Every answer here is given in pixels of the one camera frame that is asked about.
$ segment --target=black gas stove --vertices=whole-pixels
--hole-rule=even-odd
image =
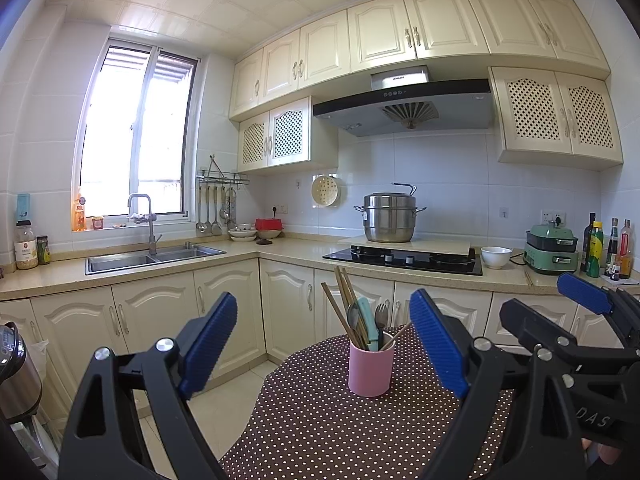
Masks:
[[[468,256],[463,254],[421,253],[418,251],[399,251],[380,247],[352,245],[337,253],[323,256],[327,260],[353,262],[355,264],[395,267],[397,269],[430,270],[449,274],[468,274],[482,276],[482,263],[476,251],[469,249]]]

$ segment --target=electrical outlet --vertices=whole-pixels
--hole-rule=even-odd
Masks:
[[[549,222],[555,222],[558,217],[560,217],[560,225],[564,227],[566,225],[566,213],[555,209],[547,211],[543,210],[540,217],[540,223],[548,224]]]

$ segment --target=range hood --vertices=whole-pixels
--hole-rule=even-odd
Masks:
[[[424,130],[487,129],[494,114],[488,79],[429,82],[425,66],[371,76],[371,92],[314,105],[314,117],[357,137]]]

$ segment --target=green electric cooker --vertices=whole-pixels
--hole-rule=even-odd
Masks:
[[[578,269],[579,253],[575,250],[578,238],[571,229],[555,223],[534,225],[527,231],[524,261],[540,274],[562,274]]]

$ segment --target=polka dot tablecloth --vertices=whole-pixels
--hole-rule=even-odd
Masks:
[[[413,328],[398,339],[386,394],[352,393],[348,365],[343,335],[296,352],[269,374],[244,433],[221,460],[229,478],[417,479],[457,399],[440,385]],[[500,396],[470,478],[489,471],[510,400],[509,392]]]

